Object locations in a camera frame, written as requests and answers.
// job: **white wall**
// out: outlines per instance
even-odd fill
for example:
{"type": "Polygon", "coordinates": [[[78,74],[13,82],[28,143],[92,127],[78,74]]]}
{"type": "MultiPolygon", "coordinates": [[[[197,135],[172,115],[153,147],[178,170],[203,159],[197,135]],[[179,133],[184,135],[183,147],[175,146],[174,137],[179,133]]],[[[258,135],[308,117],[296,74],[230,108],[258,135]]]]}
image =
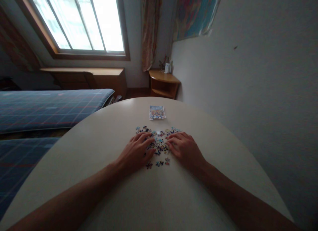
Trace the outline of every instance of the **white wall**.
{"type": "Polygon", "coordinates": [[[249,148],[306,230],[318,228],[317,5],[221,0],[210,37],[172,47],[177,99],[249,148]]]}
{"type": "Polygon", "coordinates": [[[59,89],[53,84],[53,78],[47,73],[20,71],[0,46],[0,76],[11,76],[13,82],[22,90],[59,89]]]}
{"type": "MultiPolygon", "coordinates": [[[[148,74],[141,70],[141,0],[124,0],[128,42],[131,61],[89,61],[89,60],[54,60],[44,47],[43,43],[28,23],[22,11],[14,0],[0,0],[1,6],[12,20],[20,33],[28,41],[35,54],[45,66],[66,67],[125,67],[128,87],[148,87],[148,74]]],[[[169,7],[170,1],[163,0],[169,7]]],[[[158,56],[169,53],[166,30],[171,28],[169,11],[162,12],[158,36],[158,56]]]]}

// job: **curtain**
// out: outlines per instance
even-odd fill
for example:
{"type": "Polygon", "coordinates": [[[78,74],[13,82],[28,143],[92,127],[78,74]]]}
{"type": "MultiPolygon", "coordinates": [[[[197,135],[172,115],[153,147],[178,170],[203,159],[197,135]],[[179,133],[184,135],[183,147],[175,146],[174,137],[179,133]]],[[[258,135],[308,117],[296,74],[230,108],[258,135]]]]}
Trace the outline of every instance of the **curtain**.
{"type": "Polygon", "coordinates": [[[0,45],[21,71],[37,71],[39,60],[0,7],[0,45]]]}
{"type": "Polygon", "coordinates": [[[161,0],[141,0],[142,70],[151,68],[157,49],[161,0]]]}

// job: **tabletop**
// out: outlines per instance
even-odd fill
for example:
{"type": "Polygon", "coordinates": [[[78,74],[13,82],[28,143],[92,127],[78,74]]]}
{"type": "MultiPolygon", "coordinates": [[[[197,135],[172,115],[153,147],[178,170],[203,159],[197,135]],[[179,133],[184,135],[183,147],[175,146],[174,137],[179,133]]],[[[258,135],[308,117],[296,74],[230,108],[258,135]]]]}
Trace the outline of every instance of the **tabletop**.
{"type": "MultiPolygon", "coordinates": [[[[143,97],[107,106],[59,139],[18,191],[0,223],[0,230],[9,228],[49,199],[115,160],[135,135],[135,128],[145,125],[156,131],[174,126],[192,135],[208,162],[292,220],[262,167],[227,128],[185,103],[143,97]],[[150,121],[150,105],[163,105],[167,118],[150,121]]],[[[123,181],[97,206],[80,230],[106,227],[112,230],[237,230],[213,196],[173,156],[169,166],[143,168],[123,181]]]]}
{"type": "Polygon", "coordinates": [[[160,70],[149,70],[149,75],[151,78],[165,82],[165,83],[171,83],[171,84],[180,84],[181,82],[174,77],[172,74],[165,74],[164,72],[160,70]]]}
{"type": "Polygon", "coordinates": [[[41,68],[45,72],[90,72],[93,75],[118,76],[124,68],[41,68]]]}

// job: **corner shelf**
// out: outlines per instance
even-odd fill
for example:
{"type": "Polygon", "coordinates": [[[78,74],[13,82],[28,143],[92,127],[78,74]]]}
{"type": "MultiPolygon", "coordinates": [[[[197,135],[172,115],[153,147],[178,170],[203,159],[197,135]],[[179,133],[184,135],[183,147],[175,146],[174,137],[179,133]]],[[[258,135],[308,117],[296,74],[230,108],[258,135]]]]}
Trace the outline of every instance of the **corner shelf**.
{"type": "Polygon", "coordinates": [[[160,70],[149,70],[151,77],[151,96],[176,99],[177,90],[181,82],[172,74],[165,74],[160,70]]]}
{"type": "Polygon", "coordinates": [[[160,95],[160,96],[165,96],[165,97],[168,97],[168,98],[173,98],[174,95],[169,93],[168,91],[164,91],[164,90],[158,90],[158,89],[151,89],[154,93],[160,95]]]}

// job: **mattress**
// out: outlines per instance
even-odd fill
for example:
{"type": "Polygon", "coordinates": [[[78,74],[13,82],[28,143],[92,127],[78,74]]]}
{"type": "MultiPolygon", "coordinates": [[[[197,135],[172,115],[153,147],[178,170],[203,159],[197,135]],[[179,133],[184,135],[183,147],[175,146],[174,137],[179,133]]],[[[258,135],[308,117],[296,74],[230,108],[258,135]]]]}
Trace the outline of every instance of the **mattress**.
{"type": "Polygon", "coordinates": [[[58,139],[0,141],[0,220],[30,172],[58,139]]]}
{"type": "Polygon", "coordinates": [[[0,134],[72,128],[98,111],[112,89],[1,91],[0,134]]]}

